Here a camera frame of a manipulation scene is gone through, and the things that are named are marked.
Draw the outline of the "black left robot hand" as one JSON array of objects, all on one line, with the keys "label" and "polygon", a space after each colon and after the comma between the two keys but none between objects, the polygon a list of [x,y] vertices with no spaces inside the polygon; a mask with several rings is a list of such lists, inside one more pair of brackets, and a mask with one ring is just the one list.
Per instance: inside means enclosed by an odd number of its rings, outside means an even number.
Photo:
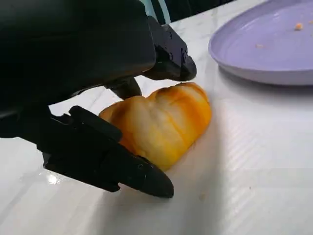
[{"label": "black left robot hand", "polygon": [[0,135],[34,143],[44,168],[116,192],[124,184],[172,198],[167,175],[120,144],[121,131],[73,106],[49,106],[99,86],[140,95],[135,77],[189,81],[183,39],[138,0],[3,0],[0,3]]}]

